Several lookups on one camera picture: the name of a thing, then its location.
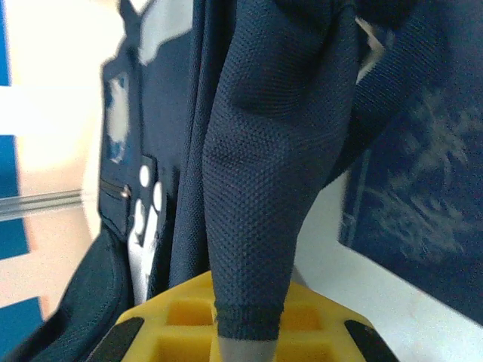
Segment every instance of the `yellow plastic tray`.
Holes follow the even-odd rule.
[[[135,338],[126,346],[127,351],[122,353],[121,361],[222,362],[215,316],[213,285],[208,272],[126,311],[118,319],[116,325],[131,318],[144,319]],[[345,325],[347,321],[359,322],[369,335],[374,331],[360,314],[292,283],[281,317],[274,361],[370,360],[358,348]]]

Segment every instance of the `white wall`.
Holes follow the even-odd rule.
[[[321,192],[300,232],[306,285],[367,317],[401,362],[481,362],[483,328],[338,243],[346,176]]]
[[[17,136],[21,195],[81,189],[99,144],[100,65],[122,22],[112,4],[4,0],[12,87],[0,87],[0,134]],[[87,212],[97,217],[95,204]],[[0,260],[0,308],[40,296],[56,307],[93,240],[82,208],[26,217],[30,253]]]

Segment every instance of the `dark fabric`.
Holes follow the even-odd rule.
[[[402,39],[375,75],[357,87],[361,53],[355,5]],[[100,176],[111,191],[128,186],[131,198],[105,204],[112,199],[100,190],[103,234],[78,275],[98,274],[92,283],[101,290],[110,285],[104,260],[115,258],[128,267],[125,244],[119,246],[122,253],[107,255],[100,245],[106,235],[126,242],[140,195],[140,160],[149,156],[157,162],[166,212],[159,218],[149,296],[211,267],[219,334],[276,339],[297,235],[316,195],[384,129],[386,115],[397,113],[441,65],[438,12],[430,13],[435,5],[424,2],[410,12],[413,5],[195,0],[192,30],[163,43],[155,59],[141,65],[143,15],[121,0],[126,38],[104,67],[103,82],[109,89],[115,81],[128,93],[130,131],[119,143],[105,128]],[[374,17],[375,11],[380,15]],[[381,78],[392,77],[388,87],[381,85]],[[108,111],[114,99],[109,91],[104,97]],[[80,279],[74,278],[69,290],[93,288],[78,284]],[[122,295],[111,296],[122,298],[111,317],[131,305]],[[75,316],[88,316],[103,305],[85,301],[72,307]],[[89,328],[81,329],[76,320],[56,315],[35,337],[51,343],[27,342],[27,349],[56,360],[82,360],[78,353],[93,348],[113,323],[96,314],[88,318]],[[85,332],[74,334],[78,341],[63,329],[57,336],[46,334],[64,321],[67,329]],[[70,352],[65,353],[71,354],[58,347],[66,343]]]
[[[123,311],[132,306],[122,243],[102,229],[48,321],[7,354],[5,362],[82,361]]]
[[[448,71],[450,57],[443,13],[443,5],[438,3],[419,5],[400,29],[397,42],[359,82],[349,132],[326,184],[347,170],[413,94],[441,83],[440,74]]]
[[[483,324],[483,2],[440,6],[445,68],[354,165],[340,241]]]
[[[237,16],[203,149],[223,337],[278,336],[278,319],[261,324],[258,310],[280,317],[298,232],[343,145],[354,19],[352,6],[330,2],[246,2]]]

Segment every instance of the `backpack zipper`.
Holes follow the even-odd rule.
[[[99,182],[100,188],[104,190],[109,190],[111,192],[116,193],[117,195],[121,196],[121,198],[125,198],[126,200],[131,198],[131,189],[129,188],[128,185],[124,186],[116,186],[113,185],[112,183],[108,183],[107,181],[104,181],[103,179],[100,180]]]

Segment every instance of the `black rubber pad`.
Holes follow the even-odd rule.
[[[142,318],[131,318],[116,324],[94,349],[87,362],[121,362],[143,323]]]
[[[376,330],[357,321],[345,325],[367,362],[399,362]]]

